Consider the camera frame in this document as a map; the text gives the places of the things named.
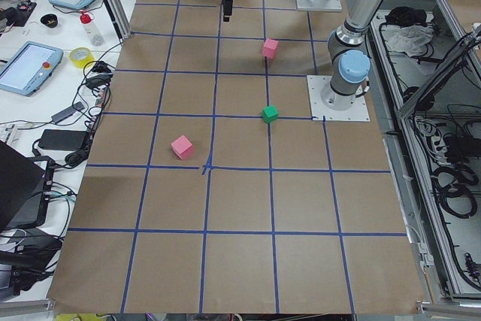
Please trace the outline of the pink cube near centre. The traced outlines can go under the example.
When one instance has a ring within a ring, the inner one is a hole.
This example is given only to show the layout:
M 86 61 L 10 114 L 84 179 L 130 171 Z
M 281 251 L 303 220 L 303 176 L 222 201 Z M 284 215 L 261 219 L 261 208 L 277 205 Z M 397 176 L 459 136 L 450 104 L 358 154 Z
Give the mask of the pink cube near centre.
M 266 38 L 262 45 L 262 55 L 268 59 L 274 59 L 277 55 L 279 41 L 271 38 Z

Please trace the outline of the pink cube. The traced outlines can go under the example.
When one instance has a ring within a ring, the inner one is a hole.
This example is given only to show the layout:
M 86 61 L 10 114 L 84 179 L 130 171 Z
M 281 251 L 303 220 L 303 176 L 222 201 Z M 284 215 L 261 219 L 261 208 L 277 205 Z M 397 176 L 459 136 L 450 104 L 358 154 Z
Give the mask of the pink cube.
M 172 141 L 171 149 L 180 160 L 187 160 L 194 153 L 194 145 L 185 135 Z
M 279 41 L 271 38 L 266 38 L 262 45 L 262 55 L 268 59 L 274 59 L 277 55 Z

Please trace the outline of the green cube near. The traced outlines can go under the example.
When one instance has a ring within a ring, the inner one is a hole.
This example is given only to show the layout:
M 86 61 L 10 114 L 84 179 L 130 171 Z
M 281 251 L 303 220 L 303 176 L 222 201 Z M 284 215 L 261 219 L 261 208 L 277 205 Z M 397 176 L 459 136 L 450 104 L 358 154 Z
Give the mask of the green cube near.
M 270 124 L 273 121 L 277 120 L 279 116 L 279 112 L 274 105 L 268 105 L 262 109 L 262 119 L 264 123 Z

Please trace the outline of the squeeze bottle red cap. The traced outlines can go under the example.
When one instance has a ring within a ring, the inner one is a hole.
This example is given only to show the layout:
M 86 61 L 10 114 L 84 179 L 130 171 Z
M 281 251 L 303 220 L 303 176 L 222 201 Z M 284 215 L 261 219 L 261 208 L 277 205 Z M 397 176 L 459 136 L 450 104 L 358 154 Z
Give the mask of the squeeze bottle red cap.
M 80 11 L 80 22 L 90 43 L 96 47 L 101 46 L 104 43 L 104 38 L 96 26 L 93 18 L 91 18 L 91 16 L 84 10 Z

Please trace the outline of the pink cube far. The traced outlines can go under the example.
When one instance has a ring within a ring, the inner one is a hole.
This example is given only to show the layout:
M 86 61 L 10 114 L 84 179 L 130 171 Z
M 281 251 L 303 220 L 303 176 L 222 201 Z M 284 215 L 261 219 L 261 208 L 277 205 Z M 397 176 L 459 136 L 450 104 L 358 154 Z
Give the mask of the pink cube far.
M 185 135 L 172 141 L 171 149 L 180 160 L 187 160 L 194 153 L 194 145 Z

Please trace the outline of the yellow tape roll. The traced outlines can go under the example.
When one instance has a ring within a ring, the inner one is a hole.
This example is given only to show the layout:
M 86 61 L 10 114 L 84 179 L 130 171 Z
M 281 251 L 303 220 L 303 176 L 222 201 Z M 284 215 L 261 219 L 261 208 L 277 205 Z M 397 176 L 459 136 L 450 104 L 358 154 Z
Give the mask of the yellow tape roll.
M 92 51 L 87 47 L 73 49 L 69 54 L 69 59 L 75 68 L 84 68 L 92 65 L 95 61 Z

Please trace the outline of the grey usb hub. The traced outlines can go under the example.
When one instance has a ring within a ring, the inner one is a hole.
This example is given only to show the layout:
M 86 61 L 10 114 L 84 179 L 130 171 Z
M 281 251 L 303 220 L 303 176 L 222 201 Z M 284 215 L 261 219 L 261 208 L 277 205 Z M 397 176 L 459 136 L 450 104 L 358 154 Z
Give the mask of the grey usb hub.
M 52 124 L 59 124 L 63 120 L 66 120 L 67 118 L 71 117 L 74 115 L 76 112 L 83 111 L 85 109 L 83 102 L 79 101 L 77 103 L 74 103 L 73 105 L 63 109 L 60 112 L 57 112 L 56 114 L 51 116 L 51 123 Z

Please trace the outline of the white cloth rag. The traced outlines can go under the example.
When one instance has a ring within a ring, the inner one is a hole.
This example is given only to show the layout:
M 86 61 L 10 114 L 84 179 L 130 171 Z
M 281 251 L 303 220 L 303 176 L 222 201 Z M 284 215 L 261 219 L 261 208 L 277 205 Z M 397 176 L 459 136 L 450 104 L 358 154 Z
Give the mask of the white cloth rag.
M 389 51 L 421 56 L 434 37 L 434 30 L 427 26 L 413 25 L 395 30 L 386 42 Z

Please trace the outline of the teach pendant near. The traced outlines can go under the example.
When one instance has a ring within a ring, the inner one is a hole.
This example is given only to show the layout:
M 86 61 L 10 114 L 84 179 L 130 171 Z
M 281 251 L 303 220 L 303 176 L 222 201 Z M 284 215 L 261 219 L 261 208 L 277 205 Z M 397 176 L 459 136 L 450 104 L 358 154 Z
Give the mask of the teach pendant near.
M 1 70 L 1 89 L 30 96 L 51 76 L 63 54 L 57 47 L 27 41 Z

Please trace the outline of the black power adapter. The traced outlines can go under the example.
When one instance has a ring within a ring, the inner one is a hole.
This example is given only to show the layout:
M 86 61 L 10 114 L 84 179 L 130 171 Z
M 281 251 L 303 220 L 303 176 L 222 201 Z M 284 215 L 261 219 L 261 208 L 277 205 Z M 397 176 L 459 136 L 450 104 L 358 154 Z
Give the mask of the black power adapter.
M 88 138 L 86 131 L 45 129 L 38 146 L 42 150 L 79 150 Z

